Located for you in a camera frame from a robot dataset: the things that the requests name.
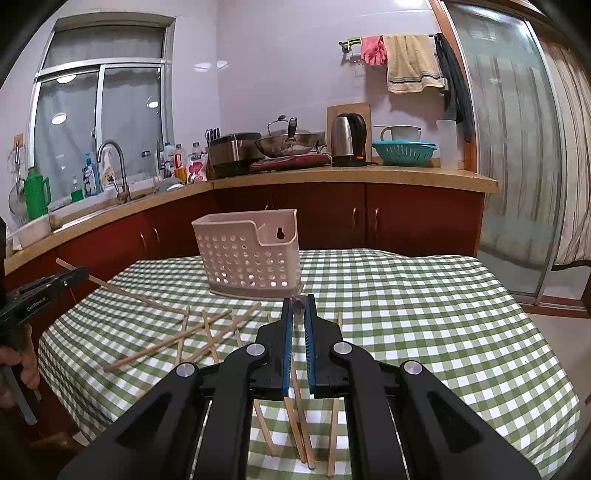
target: plastic utensil holder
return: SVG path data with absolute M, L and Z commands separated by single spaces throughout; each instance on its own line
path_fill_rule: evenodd
M 302 288 L 295 209 L 214 213 L 192 222 L 212 293 L 283 299 Z

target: sink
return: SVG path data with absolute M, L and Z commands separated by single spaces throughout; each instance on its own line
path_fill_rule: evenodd
M 114 210 L 114 209 L 116 209 L 116 208 L 118 208 L 118 207 L 120 207 L 122 205 L 130 205 L 131 203 L 135 203 L 135 202 L 137 202 L 137 201 L 139 201 L 139 200 L 141 200 L 143 198 L 150 197 L 152 195 L 153 194 L 151 194 L 151 193 L 142 193 L 142 194 L 133 196 L 133 198 L 131 199 L 131 201 L 130 202 L 127 202 L 127 204 L 122 203 L 122 202 L 119 202 L 119 201 L 117 201 L 117 199 L 113 199 L 115 201 L 115 203 L 114 204 L 112 203 L 111 205 L 108 205 L 108 206 L 105 206 L 104 203 L 101 203 L 101 204 L 99 204 L 99 205 L 102 206 L 100 209 L 94 210 L 94 211 L 91 211 L 91 212 L 88 212 L 88 213 L 85 213 L 85 214 L 82 214 L 82 216 L 79 216 L 77 218 L 74 218 L 72 220 L 69 220 L 68 222 L 65 222 L 59 228 L 57 228 L 56 230 L 54 230 L 54 233 L 61 232 L 61 231 L 65 230 L 65 229 L 67 229 L 69 227 L 72 227 L 74 225 L 78 225 L 78 224 L 80 224 L 82 222 L 85 222 L 87 220 L 90 220 L 91 218 L 94 218 L 94 217 L 97 217 L 99 215 L 102 215 L 103 213 L 110 212 L 111 210 Z

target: beige towel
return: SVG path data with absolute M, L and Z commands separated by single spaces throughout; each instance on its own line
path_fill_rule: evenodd
M 388 55 L 388 90 L 422 92 L 443 88 L 444 81 L 428 35 L 384 35 Z

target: person's hand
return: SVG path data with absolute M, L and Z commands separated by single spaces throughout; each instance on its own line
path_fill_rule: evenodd
M 22 364 L 21 381 L 30 389 L 39 386 L 39 370 L 37 369 L 37 356 L 31 340 L 31 326 L 27 325 L 27 347 L 21 353 L 9 347 L 0 347 L 0 366 L 10 367 Z M 12 392 L 5 385 L 0 384 L 0 407 L 8 408 L 14 405 Z

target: green thermos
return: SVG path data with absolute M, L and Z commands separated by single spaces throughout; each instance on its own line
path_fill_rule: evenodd
M 48 212 L 47 206 L 51 202 L 49 179 L 44 179 L 35 167 L 29 168 L 29 175 L 25 180 L 25 201 L 29 221 Z

